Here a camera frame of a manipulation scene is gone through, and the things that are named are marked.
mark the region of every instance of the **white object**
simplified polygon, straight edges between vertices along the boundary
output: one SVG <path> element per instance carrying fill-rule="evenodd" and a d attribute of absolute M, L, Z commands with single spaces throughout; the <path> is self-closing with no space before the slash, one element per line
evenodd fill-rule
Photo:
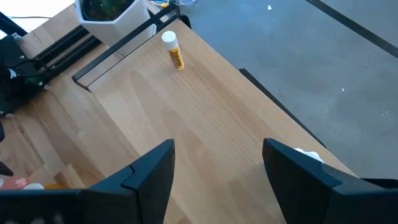
<path fill-rule="evenodd" d="M 162 34 L 163 44 L 166 49 L 169 51 L 170 57 L 174 63 L 174 67 L 177 70 L 181 70 L 184 68 L 184 62 L 181 56 L 181 50 L 178 46 L 177 36 L 173 31 L 166 31 Z"/>
<path fill-rule="evenodd" d="M 324 163 L 324 161 L 321 159 L 321 157 L 316 152 L 306 152 L 306 151 L 304 151 L 301 148 L 295 148 L 295 150 L 298 151 L 298 152 L 301 152 L 302 154 L 306 154 L 307 156 Z"/>
<path fill-rule="evenodd" d="M 75 0 L 35 0 L 35 4 L 29 4 L 27 0 L 0 1 L 1 12 L 8 16 L 45 16 L 53 17 L 64 10 Z M 41 26 L 48 19 L 17 19 L 11 18 L 16 24 L 27 32 Z M 6 34 L 0 30 L 0 39 Z"/>
<path fill-rule="evenodd" d="M 178 6 L 182 7 L 182 6 L 193 6 L 194 4 L 196 4 L 198 0 L 191 0 L 190 2 L 184 3 L 181 0 L 176 0 L 176 3 Z"/>
<path fill-rule="evenodd" d="M 9 68 L 8 68 L 8 70 L 10 70 L 10 79 L 17 78 L 18 75 L 14 70 L 11 70 Z"/>
<path fill-rule="evenodd" d="M 145 0 L 135 0 L 118 18 L 113 21 L 86 21 L 81 14 L 83 0 L 75 0 L 76 12 L 79 23 L 88 32 L 102 41 L 108 47 L 112 47 L 131 31 L 139 27 L 150 18 Z M 135 38 L 118 50 L 118 53 L 127 56 L 138 48 L 156 32 L 156 25 L 152 24 Z"/>
<path fill-rule="evenodd" d="M 28 184 L 23 190 L 44 190 L 44 187 L 41 184 Z"/>
<path fill-rule="evenodd" d="M 19 44 L 23 41 L 22 37 L 18 35 L 17 33 L 11 34 L 11 37 L 14 38 L 14 40 Z"/>

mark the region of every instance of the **wooden table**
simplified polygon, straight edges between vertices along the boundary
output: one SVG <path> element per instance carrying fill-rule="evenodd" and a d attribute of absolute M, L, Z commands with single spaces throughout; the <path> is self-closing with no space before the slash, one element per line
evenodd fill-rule
<path fill-rule="evenodd" d="M 71 6 L 24 37 L 33 57 L 77 26 Z M 0 160 L 43 184 L 89 187 L 164 139 L 176 145 L 166 223 L 283 223 L 263 168 L 264 138 L 319 153 L 352 174 L 182 22 L 185 68 L 176 71 L 153 37 L 90 85 L 71 79 L 103 52 L 66 70 L 14 119 L 4 121 Z"/>

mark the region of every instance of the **black metal bracket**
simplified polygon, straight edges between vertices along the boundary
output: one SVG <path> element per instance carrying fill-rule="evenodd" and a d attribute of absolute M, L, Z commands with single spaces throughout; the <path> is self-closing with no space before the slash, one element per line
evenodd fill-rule
<path fill-rule="evenodd" d="M 18 65 L 12 67 L 17 78 L 3 80 L 0 83 L 8 90 L 6 93 L 6 88 L 0 88 L 0 118 L 31 100 L 50 80 L 101 44 L 101 41 L 91 36 L 52 63 L 59 55 L 88 34 L 86 29 L 78 26 L 32 59 L 28 59 L 11 36 L 0 40 L 0 70 Z"/>
<path fill-rule="evenodd" d="M 167 14 L 170 14 L 172 12 L 175 12 L 176 15 L 170 17 L 167 21 L 162 22 L 160 19 Z M 100 64 L 103 60 L 107 59 L 109 56 L 111 56 L 113 53 L 115 53 L 117 50 L 119 50 L 123 45 L 128 43 L 131 39 L 135 38 L 137 35 L 139 35 L 142 31 L 146 30 L 148 27 L 150 27 L 152 24 L 157 25 L 157 32 L 160 32 L 162 29 L 164 29 L 166 26 L 168 26 L 170 23 L 172 23 L 174 20 L 180 19 L 182 22 L 184 22 L 189 28 L 191 28 L 191 24 L 189 21 L 189 18 L 185 15 L 182 15 L 180 13 L 180 8 L 177 6 L 175 1 L 170 1 L 169 6 L 164 8 L 163 10 L 159 11 L 157 14 L 152 14 L 151 18 L 145 21 L 143 24 L 141 24 L 139 27 L 131 31 L 127 36 L 125 36 L 123 39 L 121 39 L 119 42 L 114 44 L 112 47 L 110 47 L 108 50 L 103 52 L 100 56 L 98 56 L 96 59 L 91 61 L 88 65 L 86 65 L 84 68 L 82 68 L 79 72 L 77 72 L 74 76 L 72 76 L 73 81 L 79 85 L 80 87 L 84 88 L 85 90 L 89 91 L 88 87 L 99 77 L 101 77 L 103 74 L 105 74 L 107 71 L 104 71 L 99 77 L 97 77 L 95 80 L 93 80 L 90 84 L 85 86 L 84 84 L 79 82 L 79 79 L 81 79 L 83 76 L 85 76 L 90 70 L 95 68 L 98 64 Z"/>

